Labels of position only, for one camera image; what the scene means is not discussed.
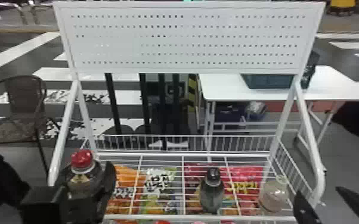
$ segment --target glass bottle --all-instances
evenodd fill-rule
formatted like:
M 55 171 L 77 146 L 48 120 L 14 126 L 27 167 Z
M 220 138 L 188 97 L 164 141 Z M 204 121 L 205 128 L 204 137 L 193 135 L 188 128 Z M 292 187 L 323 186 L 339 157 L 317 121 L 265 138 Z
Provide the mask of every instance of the glass bottle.
M 284 176 L 277 176 L 275 180 L 264 184 L 259 194 L 259 205 L 263 214 L 274 214 L 286 205 L 289 193 L 287 179 Z

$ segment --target colorful packaging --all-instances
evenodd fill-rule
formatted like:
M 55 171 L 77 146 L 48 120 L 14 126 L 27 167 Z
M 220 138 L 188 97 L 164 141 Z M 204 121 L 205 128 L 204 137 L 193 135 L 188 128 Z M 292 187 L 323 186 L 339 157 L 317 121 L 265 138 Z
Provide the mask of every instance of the colorful packaging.
M 258 198 L 263 176 L 262 166 L 220 167 L 221 179 L 224 182 L 223 215 L 238 215 L 235 195 L 239 202 L 241 214 L 252 216 L 260 213 Z
M 186 163 L 185 193 L 187 214 L 203 214 L 199 203 L 200 179 L 206 174 L 209 167 L 215 166 L 209 163 Z M 233 166 L 219 167 L 221 179 L 224 183 L 224 199 L 221 213 L 223 215 L 239 215 L 235 196 L 239 202 L 242 215 L 256 215 L 259 211 L 258 197 L 262 181 L 263 167 L 261 166 Z
M 131 201 L 134 199 L 131 214 L 138 214 L 146 175 L 126 166 L 115 165 L 117 180 L 113 195 L 107 203 L 106 214 L 129 214 Z M 116 220 L 120 224 L 133 224 L 133 220 Z
M 176 214 L 177 203 L 171 189 L 177 173 L 175 167 L 150 168 L 145 171 L 141 214 Z

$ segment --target storage box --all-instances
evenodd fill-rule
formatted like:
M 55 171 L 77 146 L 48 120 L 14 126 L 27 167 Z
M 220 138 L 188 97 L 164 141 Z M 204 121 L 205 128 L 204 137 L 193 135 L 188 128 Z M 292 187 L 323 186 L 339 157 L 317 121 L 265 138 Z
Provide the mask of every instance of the storage box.
M 217 103 L 215 122 L 239 122 L 247 104 Z
M 310 53 L 305 73 L 301 80 L 302 89 L 309 87 L 319 58 L 318 53 L 314 51 Z M 293 74 L 241 74 L 241 76 L 251 89 L 289 89 L 294 77 Z

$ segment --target chair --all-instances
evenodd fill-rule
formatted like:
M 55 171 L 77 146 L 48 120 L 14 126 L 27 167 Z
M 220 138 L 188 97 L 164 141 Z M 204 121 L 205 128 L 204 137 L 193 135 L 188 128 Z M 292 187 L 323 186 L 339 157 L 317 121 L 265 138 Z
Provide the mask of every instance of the chair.
M 10 116 L 0 119 L 0 144 L 35 142 L 41 155 L 43 167 L 48 176 L 48 166 L 39 134 L 46 131 L 46 123 L 52 121 L 45 116 L 44 99 L 47 88 L 37 76 L 14 76 L 0 80 L 0 86 L 7 92 Z

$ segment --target wire basket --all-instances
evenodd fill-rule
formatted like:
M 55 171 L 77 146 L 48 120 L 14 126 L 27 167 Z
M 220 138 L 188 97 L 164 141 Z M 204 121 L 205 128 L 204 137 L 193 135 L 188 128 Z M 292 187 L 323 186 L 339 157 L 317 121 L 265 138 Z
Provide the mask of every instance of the wire basket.
M 208 150 L 208 140 L 211 140 L 211 150 Z M 111 161 L 114 165 L 123 165 L 136 170 L 136 180 L 145 177 L 146 170 L 170 167 L 175 169 L 175 175 L 168 187 L 170 207 L 176 214 L 141 214 L 142 205 L 151 202 L 145 191 L 137 191 L 143 188 L 134 183 L 134 190 L 128 199 L 125 214 L 106 214 L 105 222 L 115 220 L 170 220 L 171 222 L 204 221 L 222 222 L 248 221 L 250 223 L 289 223 L 295 222 L 292 214 L 292 201 L 299 190 L 307 198 L 314 196 L 314 191 L 299 170 L 297 164 L 286 147 L 280 142 L 280 147 L 270 156 L 269 147 L 274 139 L 273 135 L 251 135 L 251 136 L 163 136 L 163 135 L 101 135 L 97 138 L 97 155 L 100 161 Z M 162 141 L 167 141 L 167 149 L 162 150 Z M 187 169 L 195 164 L 198 166 L 219 167 L 221 176 L 228 177 L 227 182 L 233 194 L 231 208 L 221 208 L 218 215 L 193 214 L 192 210 L 200 207 L 190 207 L 189 204 L 197 203 L 195 198 L 190 197 L 189 190 L 195 187 L 186 183 Z M 231 176 L 231 167 L 260 167 L 259 171 L 253 173 L 258 178 L 256 186 L 249 186 L 248 190 L 259 189 L 267 181 L 273 180 L 278 175 L 287 179 L 289 199 L 286 206 L 276 214 L 263 214 L 258 207 L 245 207 L 242 205 L 256 203 L 248 201 L 244 196 L 258 197 L 258 194 L 240 194 L 236 189 L 236 181 Z M 164 207 L 153 207 L 149 209 L 166 209 Z

